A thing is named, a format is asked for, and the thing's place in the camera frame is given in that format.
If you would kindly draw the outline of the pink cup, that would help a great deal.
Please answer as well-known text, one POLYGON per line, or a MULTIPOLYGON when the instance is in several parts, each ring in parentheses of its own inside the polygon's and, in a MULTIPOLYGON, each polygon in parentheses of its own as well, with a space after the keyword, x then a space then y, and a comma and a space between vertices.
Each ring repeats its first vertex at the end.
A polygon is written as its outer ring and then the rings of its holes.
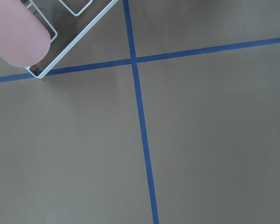
POLYGON ((0 0, 0 57, 24 68, 37 64, 48 53, 48 30, 19 0, 0 0))

